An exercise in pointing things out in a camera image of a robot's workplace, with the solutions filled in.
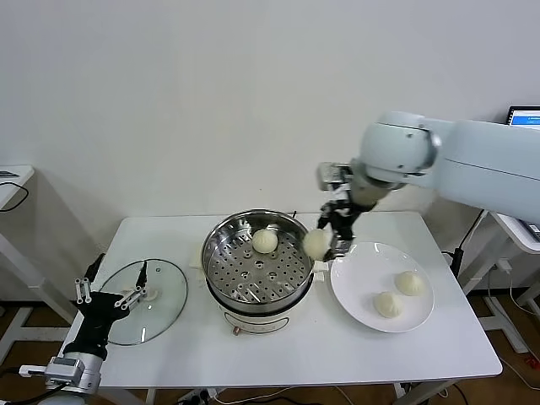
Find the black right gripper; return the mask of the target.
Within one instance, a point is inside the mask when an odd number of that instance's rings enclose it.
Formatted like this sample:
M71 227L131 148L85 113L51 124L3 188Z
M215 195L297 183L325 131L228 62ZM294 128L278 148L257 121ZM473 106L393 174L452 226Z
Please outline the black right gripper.
M327 202L321 207L317 228L331 229L331 239L324 258L344 257L354 240L353 224L359 217L359 206L352 202Z

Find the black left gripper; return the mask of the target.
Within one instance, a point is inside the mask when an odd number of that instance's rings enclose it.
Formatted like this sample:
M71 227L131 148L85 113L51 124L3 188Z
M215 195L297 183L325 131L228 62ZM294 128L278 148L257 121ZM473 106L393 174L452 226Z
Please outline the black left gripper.
M92 354L100 359L107 357L106 346L109 333L114 322L120 321L130 314L130 308L146 294L147 267L146 261L140 268L135 286L122 296L119 294L91 292L100 264L105 257L98 255L90 264L82 278L74 281L76 303L79 312L84 316L75 339L63 349L63 354Z

